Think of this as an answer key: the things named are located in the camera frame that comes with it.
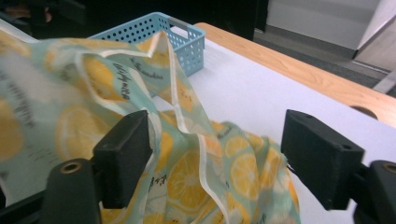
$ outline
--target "lemon print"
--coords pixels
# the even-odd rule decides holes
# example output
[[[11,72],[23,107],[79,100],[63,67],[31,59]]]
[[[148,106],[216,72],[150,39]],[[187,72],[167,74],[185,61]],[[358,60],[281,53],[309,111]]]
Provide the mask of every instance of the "lemon print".
[[[197,118],[191,119],[189,117],[185,117],[184,125],[190,133],[207,133],[207,130],[201,125],[200,120]]]
[[[254,211],[254,215],[253,215],[253,222],[258,222],[257,219],[259,219],[259,213],[260,213],[260,207],[256,206],[256,210]]]
[[[61,62],[55,65],[54,62],[55,62],[56,56],[61,54],[61,50],[64,48],[64,46],[67,46],[67,45],[63,42],[55,41],[47,47],[47,52],[46,52],[46,55],[44,56],[44,66],[47,68],[47,70],[49,70],[51,72],[56,70],[56,68],[55,68],[56,65],[58,67],[63,66],[63,65],[61,65],[62,63],[69,60],[68,58],[71,58],[74,56],[73,55],[73,56],[69,56],[66,58],[64,55],[62,55]]]
[[[163,223],[164,214],[154,213],[143,218],[143,223]]]
[[[83,62],[92,87],[99,96],[107,100],[125,101],[114,91],[114,75],[107,65],[92,57],[84,58]]]
[[[170,125],[177,127],[175,111],[169,110],[169,111],[165,111],[165,112],[159,112],[159,114],[160,114],[160,117],[162,119],[166,120],[166,122],[168,122]]]
[[[251,147],[253,150],[257,153],[264,147],[264,140],[257,136],[256,134],[253,133],[246,133],[247,135],[247,140],[251,144]]]
[[[87,49],[107,49],[107,48],[129,48],[129,44],[118,41],[98,40],[98,39],[78,39],[65,38],[62,42],[73,45],[81,45]]]
[[[229,139],[225,145],[225,155],[227,157],[231,157],[235,155],[238,151],[241,151],[247,147],[249,147],[250,144],[248,140],[246,140],[242,136],[236,136],[231,139]]]
[[[164,222],[164,224],[178,224],[178,223],[181,223],[181,222],[177,219],[166,220]]]
[[[217,139],[205,138],[206,151],[212,155],[222,157],[221,144]]]
[[[159,91],[158,95],[169,104],[172,104],[172,92],[170,86],[167,86],[163,90]]]
[[[170,203],[187,213],[196,213],[207,201],[199,180],[199,153],[188,151],[173,167],[168,179]]]
[[[109,130],[110,127],[87,108],[72,105],[66,108],[57,123],[57,152],[65,161],[90,159],[93,147]]]
[[[269,189],[274,185],[276,180],[276,173],[279,168],[282,158],[280,153],[276,149],[270,147],[268,149],[268,154],[265,159],[264,168],[260,175],[261,187],[264,189]]]
[[[231,181],[240,195],[251,201],[257,201],[260,187],[254,154],[243,154],[233,161]]]
[[[167,39],[165,38],[166,34],[161,33],[160,38],[158,39],[157,43],[157,48],[151,55],[151,57],[144,58],[144,61],[150,65],[157,66],[157,67],[163,67],[167,68],[169,67],[170,60],[169,60],[169,49],[168,49],[168,43]],[[148,40],[145,40],[141,43],[136,44],[136,47],[143,51],[143,52],[148,52],[149,49],[151,48],[152,44],[154,43],[156,39],[155,38],[150,38]]]
[[[223,224],[225,223],[224,215],[220,210],[217,210],[209,221],[210,224]]]
[[[200,215],[194,220],[193,223],[200,223],[204,220],[204,218],[209,215],[215,209],[219,210],[213,199],[209,199],[207,203],[202,207]]]
[[[179,79],[177,79],[177,97],[181,107],[189,112],[198,103],[194,91],[187,88]]]
[[[274,216],[271,217],[271,219],[266,222],[268,224],[296,224],[297,222],[291,217],[288,216],[287,214],[275,214]]]
[[[230,217],[233,223],[240,223],[240,224],[249,224],[250,223],[250,216],[248,214],[247,209],[238,202],[233,195],[228,192],[227,193],[227,203],[228,203],[228,210],[230,211]]]
[[[213,130],[215,130],[216,133],[221,132],[225,127],[224,124],[217,123],[215,121],[211,121],[211,124],[212,124]]]
[[[22,150],[23,134],[11,106],[4,99],[0,99],[0,120],[0,161],[6,161]]]
[[[163,131],[160,144],[160,158],[158,159],[158,164],[155,168],[156,172],[160,171],[168,162],[173,146],[174,142],[172,135],[166,131]]]
[[[6,49],[14,49],[25,57],[30,56],[31,54],[31,50],[27,44],[3,31],[0,31],[0,53]]]
[[[291,197],[291,200],[293,201],[296,211],[299,212],[300,206],[298,203],[297,192],[296,192],[296,190],[293,186],[293,183],[291,181],[289,181],[289,193],[290,193],[290,197]]]
[[[124,223],[127,209],[102,209],[101,217],[105,224]]]

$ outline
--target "lemon slice pattern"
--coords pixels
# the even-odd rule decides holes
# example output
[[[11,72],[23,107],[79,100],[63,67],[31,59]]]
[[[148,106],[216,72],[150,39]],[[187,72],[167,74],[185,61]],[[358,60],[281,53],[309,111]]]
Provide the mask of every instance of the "lemon slice pattern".
[[[93,147],[110,130],[83,105],[72,105],[61,114],[56,128],[56,148],[63,160],[90,159]]]
[[[155,40],[153,38],[150,38],[136,44],[136,47],[143,52],[148,52],[152,44],[157,44],[157,48],[152,53],[151,57],[145,57],[143,59],[146,63],[161,68],[169,67],[169,48],[167,46],[167,39],[164,38],[165,36],[165,33],[160,33],[160,38],[158,39],[159,43],[153,43],[153,41]]]
[[[186,152],[168,179],[169,203],[187,213],[197,213],[207,199],[199,178],[199,152]]]
[[[156,172],[160,172],[168,163],[169,156],[172,153],[172,149],[174,147],[174,140],[172,135],[167,132],[163,131],[161,136],[161,144],[160,144],[160,155],[157,163],[157,167],[155,168]]]
[[[277,171],[282,162],[282,158],[277,151],[270,147],[268,150],[266,163],[264,164],[262,173],[260,175],[261,187],[269,189],[274,185]]]
[[[122,48],[128,49],[130,46],[125,42],[105,41],[97,39],[79,39],[79,38],[64,38],[61,42],[72,45],[80,45],[87,49],[109,49],[109,48]]]
[[[23,134],[11,105],[5,99],[0,98],[0,108],[0,161],[6,161],[22,150]]]
[[[250,147],[250,143],[243,136],[236,136],[227,141],[225,145],[225,155],[231,157],[245,148]]]
[[[231,165],[231,181],[235,190],[251,201],[259,197],[259,174],[256,157],[252,153],[242,154]]]
[[[24,57],[28,57],[32,53],[29,45],[0,30],[0,54],[7,49],[14,49]]]

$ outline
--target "screw hole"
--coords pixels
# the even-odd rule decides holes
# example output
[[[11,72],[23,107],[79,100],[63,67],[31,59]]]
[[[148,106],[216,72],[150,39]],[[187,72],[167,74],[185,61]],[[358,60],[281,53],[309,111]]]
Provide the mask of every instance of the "screw hole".
[[[81,168],[81,164],[79,162],[69,162],[67,164],[65,164],[62,168],[61,168],[61,173],[62,174],[72,174],[75,171],[79,170]]]
[[[384,164],[384,168],[385,168],[387,171],[396,174],[396,165],[395,165],[395,164],[385,163],[385,164]]]
[[[343,145],[343,148],[344,148],[344,149],[352,149],[352,147],[349,146],[349,145]]]

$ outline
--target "perforated basket wall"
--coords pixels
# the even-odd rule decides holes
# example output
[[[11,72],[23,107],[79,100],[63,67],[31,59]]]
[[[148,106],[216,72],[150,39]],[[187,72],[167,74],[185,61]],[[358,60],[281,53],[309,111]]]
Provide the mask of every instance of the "perforated basket wall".
[[[182,31],[171,29],[173,26]],[[161,30],[167,33],[178,61],[187,76],[204,67],[205,31],[161,12],[150,13],[89,38],[131,44],[144,41]]]

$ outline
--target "fabric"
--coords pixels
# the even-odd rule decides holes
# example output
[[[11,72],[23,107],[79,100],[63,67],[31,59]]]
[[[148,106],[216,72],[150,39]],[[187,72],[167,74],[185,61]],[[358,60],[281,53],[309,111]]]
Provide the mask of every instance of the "fabric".
[[[172,106],[158,111],[158,95]],[[7,204],[43,190],[50,169],[89,159],[123,116],[147,110],[153,150],[127,208],[104,223],[300,223],[277,143],[211,121],[166,33],[136,45],[23,43],[0,31],[0,178]]]

